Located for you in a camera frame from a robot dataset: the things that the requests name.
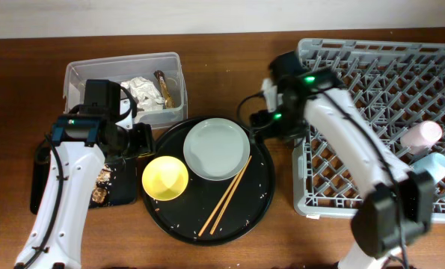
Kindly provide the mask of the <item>yellow bowl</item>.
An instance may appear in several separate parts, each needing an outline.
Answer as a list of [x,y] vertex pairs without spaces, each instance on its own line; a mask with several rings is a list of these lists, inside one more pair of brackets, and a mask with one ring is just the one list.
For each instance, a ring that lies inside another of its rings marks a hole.
[[154,158],[144,168],[142,188],[151,198],[169,201],[179,197],[188,186],[188,169],[178,158],[161,156]]

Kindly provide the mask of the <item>gold coffee sachet wrapper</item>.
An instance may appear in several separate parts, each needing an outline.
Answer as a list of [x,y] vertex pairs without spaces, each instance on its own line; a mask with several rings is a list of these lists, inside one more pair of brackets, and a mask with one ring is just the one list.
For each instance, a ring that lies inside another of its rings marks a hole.
[[157,78],[163,98],[165,99],[165,107],[166,108],[174,108],[174,100],[169,94],[168,86],[165,79],[165,74],[161,70],[156,70],[154,72],[154,76]]

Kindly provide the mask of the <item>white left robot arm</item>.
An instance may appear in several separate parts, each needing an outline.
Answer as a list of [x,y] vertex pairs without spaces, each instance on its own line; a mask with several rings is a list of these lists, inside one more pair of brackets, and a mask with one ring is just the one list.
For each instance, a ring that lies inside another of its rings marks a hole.
[[151,156],[150,125],[117,82],[89,79],[83,102],[52,124],[49,174],[31,234],[15,268],[80,268],[82,235],[96,178],[107,163]]

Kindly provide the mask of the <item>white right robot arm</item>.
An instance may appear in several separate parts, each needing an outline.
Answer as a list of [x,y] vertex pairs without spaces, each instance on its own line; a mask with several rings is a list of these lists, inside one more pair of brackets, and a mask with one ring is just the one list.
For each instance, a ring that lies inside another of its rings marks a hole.
[[258,94],[267,108],[250,116],[253,138],[296,140],[319,131],[348,169],[362,198],[351,220],[354,245],[336,268],[409,268],[407,247],[432,227],[432,176],[397,158],[360,115],[326,67],[311,71],[295,52],[277,56]]

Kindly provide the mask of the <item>pink cup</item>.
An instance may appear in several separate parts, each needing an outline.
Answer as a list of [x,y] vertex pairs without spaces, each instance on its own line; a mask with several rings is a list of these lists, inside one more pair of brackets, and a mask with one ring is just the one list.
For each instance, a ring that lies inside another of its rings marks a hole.
[[410,128],[401,138],[403,147],[409,148],[412,155],[416,155],[425,149],[431,148],[443,135],[441,126],[431,120],[423,121]]

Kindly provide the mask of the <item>blue cup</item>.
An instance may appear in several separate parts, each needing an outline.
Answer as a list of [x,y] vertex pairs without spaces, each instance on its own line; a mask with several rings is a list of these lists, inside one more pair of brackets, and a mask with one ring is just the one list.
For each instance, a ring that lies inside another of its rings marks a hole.
[[428,154],[411,166],[416,173],[428,172],[435,184],[445,178],[445,156],[438,152]]

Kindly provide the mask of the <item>food scraps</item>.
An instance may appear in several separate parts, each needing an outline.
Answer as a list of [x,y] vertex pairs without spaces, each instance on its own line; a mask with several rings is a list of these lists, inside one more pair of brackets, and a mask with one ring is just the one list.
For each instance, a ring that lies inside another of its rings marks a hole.
[[94,185],[91,201],[97,204],[103,204],[106,196],[108,195],[107,187],[110,185],[112,170],[105,165],[99,175],[96,178],[96,183]]

